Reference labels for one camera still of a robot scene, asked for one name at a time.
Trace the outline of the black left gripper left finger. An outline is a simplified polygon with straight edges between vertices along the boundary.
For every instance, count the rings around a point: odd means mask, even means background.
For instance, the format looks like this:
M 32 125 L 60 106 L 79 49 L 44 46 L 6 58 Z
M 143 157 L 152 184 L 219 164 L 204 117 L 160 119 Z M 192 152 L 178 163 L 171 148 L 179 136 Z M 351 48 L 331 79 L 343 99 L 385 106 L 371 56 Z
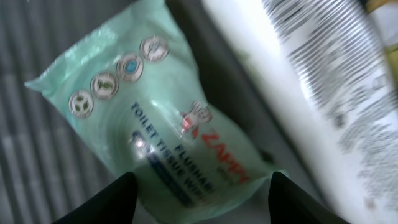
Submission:
M 53 224 L 131 224 L 136 203 L 136 178 L 127 172 Z

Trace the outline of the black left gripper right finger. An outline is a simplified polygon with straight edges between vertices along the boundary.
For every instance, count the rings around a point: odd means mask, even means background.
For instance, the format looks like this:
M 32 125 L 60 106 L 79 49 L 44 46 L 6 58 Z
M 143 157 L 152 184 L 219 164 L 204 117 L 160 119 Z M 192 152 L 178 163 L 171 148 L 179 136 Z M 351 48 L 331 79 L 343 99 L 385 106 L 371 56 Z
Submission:
M 281 172 L 272 175 L 268 204 L 272 224 L 349 224 Z

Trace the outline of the teal wipes pack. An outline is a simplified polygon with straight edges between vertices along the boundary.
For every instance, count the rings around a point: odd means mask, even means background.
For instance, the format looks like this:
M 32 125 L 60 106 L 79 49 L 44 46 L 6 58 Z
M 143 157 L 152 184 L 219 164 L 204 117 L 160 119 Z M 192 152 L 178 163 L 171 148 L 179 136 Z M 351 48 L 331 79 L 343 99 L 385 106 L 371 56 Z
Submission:
M 158 223 L 196 223 L 249 199 L 276 171 L 207 102 L 163 1 L 136 1 L 61 54 L 38 91 L 115 175 L 131 171 Z

